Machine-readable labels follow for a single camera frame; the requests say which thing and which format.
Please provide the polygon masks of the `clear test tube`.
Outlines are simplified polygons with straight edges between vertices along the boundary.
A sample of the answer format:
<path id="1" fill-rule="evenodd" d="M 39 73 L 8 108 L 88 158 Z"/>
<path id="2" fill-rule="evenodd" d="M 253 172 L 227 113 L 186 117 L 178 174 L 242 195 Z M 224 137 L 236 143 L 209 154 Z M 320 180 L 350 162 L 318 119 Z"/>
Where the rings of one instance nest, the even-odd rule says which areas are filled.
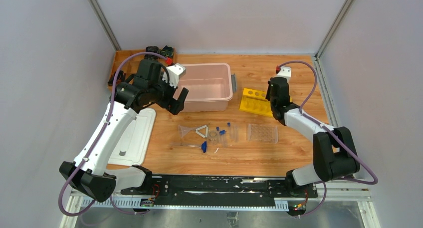
<path id="1" fill-rule="evenodd" d="M 232 127 L 232 139 L 235 143 L 239 141 L 239 135 L 238 135 L 238 126 L 233 125 Z"/>

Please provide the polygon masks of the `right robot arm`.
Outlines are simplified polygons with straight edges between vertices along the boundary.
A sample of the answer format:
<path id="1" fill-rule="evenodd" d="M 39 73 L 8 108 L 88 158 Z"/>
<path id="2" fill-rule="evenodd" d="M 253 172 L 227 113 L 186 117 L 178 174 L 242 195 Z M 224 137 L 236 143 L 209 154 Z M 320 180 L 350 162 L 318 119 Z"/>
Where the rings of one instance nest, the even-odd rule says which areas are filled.
<path id="1" fill-rule="evenodd" d="M 339 179 L 360 170 L 350 130 L 324 124 L 301 112 L 290 100 L 286 78 L 271 78 L 265 98 L 279 123 L 296 130 L 313 145 L 312 163 L 286 173 L 284 186 L 288 195 L 297 197 L 313 183 Z"/>

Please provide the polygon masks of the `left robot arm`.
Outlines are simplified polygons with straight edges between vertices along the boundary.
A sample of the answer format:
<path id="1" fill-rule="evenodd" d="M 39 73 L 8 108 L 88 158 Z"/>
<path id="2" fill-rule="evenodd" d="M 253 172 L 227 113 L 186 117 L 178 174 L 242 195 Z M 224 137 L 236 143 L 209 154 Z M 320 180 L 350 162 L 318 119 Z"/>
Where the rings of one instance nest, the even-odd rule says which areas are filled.
<path id="1" fill-rule="evenodd" d="M 148 194 L 153 188 L 148 169 L 132 165 L 113 172 L 106 167 L 118 141 L 141 110 L 157 104 L 177 115 L 184 109 L 188 89 L 183 88 L 177 99 L 174 94 L 185 74 L 186 68 L 178 63 L 165 67 L 155 60 L 141 60 L 137 72 L 113 89 L 104 119 L 83 150 L 72 162 L 60 165 L 59 172 L 68 184 L 97 202 L 126 188 Z"/>

